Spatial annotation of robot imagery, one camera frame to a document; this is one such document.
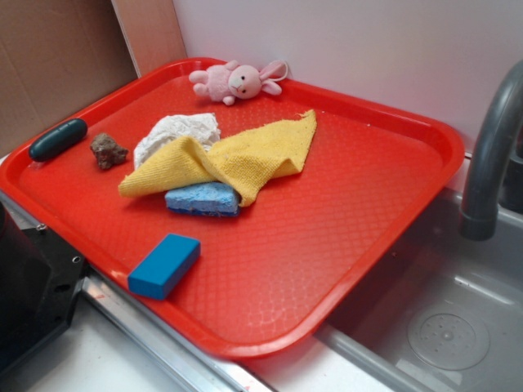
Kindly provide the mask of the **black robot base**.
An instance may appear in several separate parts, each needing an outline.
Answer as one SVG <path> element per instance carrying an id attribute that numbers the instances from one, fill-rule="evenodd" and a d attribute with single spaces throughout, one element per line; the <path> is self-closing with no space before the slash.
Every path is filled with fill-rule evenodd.
<path id="1" fill-rule="evenodd" d="M 45 225 L 21 229 L 1 207 L 1 375 L 71 325 L 84 255 Z"/>

